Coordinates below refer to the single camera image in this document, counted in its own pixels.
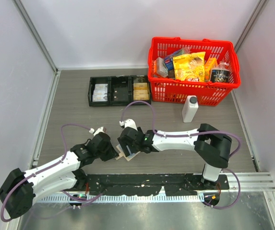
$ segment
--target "white wall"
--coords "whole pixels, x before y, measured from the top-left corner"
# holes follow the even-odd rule
[[[275,1],[269,1],[238,52],[236,96],[263,170],[275,182]]]
[[[11,170],[26,170],[52,78],[13,2],[0,0],[0,186]]]
[[[147,66],[154,36],[235,43],[258,0],[22,0],[59,68]]]

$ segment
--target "label on black package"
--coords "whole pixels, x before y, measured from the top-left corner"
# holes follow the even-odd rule
[[[230,71],[224,69],[213,69],[211,71],[211,82],[229,83]]]

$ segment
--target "gray floor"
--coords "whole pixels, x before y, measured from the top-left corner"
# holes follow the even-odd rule
[[[223,193],[220,206],[236,193]],[[239,202],[225,210],[197,203],[92,204],[81,210],[69,204],[36,204],[22,217],[19,230],[273,230],[263,192],[241,193]]]
[[[124,106],[89,107],[87,92],[89,77],[113,75],[143,75],[145,69],[104,69],[62,71],[57,87],[48,127],[43,142],[39,165],[47,163],[64,153],[60,136],[60,127],[66,123],[78,123],[94,129],[105,126],[112,144],[117,145],[122,129],[119,126]],[[245,142],[238,114],[231,95],[218,106],[200,106],[192,123],[183,123],[181,110],[183,104],[156,103],[155,127],[164,131],[185,131],[198,128],[201,123],[209,123],[219,130],[239,135],[244,144],[237,155],[229,163],[235,172],[255,172],[251,156]],[[143,131],[151,129],[152,113],[148,106],[131,106],[125,118],[135,120]],[[91,135],[79,127],[66,127],[65,137],[68,148],[85,142]],[[125,159],[102,162],[96,160],[84,168],[87,173],[200,173],[204,161],[194,152],[167,150],[160,153],[140,153],[131,161]]]

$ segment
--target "blue package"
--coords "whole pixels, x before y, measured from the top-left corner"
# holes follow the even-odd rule
[[[182,54],[189,54],[189,53],[190,53],[190,48],[184,47],[182,49],[179,49],[179,50],[173,52],[172,54],[167,55],[164,58],[164,63],[166,65],[167,69],[168,70],[173,70],[174,69],[174,64],[172,62],[173,57],[180,56]]]

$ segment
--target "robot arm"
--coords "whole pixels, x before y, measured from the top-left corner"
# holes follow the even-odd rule
[[[75,145],[63,156],[38,168],[22,172],[11,171],[0,188],[0,200],[4,202],[8,193],[23,179],[31,176],[9,197],[6,210],[12,219],[26,213],[38,200],[64,189],[81,190],[86,184],[86,175],[81,169],[100,158],[108,161],[118,156],[103,127],[99,128],[87,144]]]
[[[206,131],[218,131],[209,124],[201,124],[199,129],[184,132],[164,132],[152,130],[144,134],[133,120],[121,122],[124,128],[118,141],[128,157],[139,151],[150,153],[164,150],[190,150],[197,152],[206,162],[203,168],[203,183],[215,183],[222,168],[227,168],[231,149],[231,138],[223,134],[190,136]]]

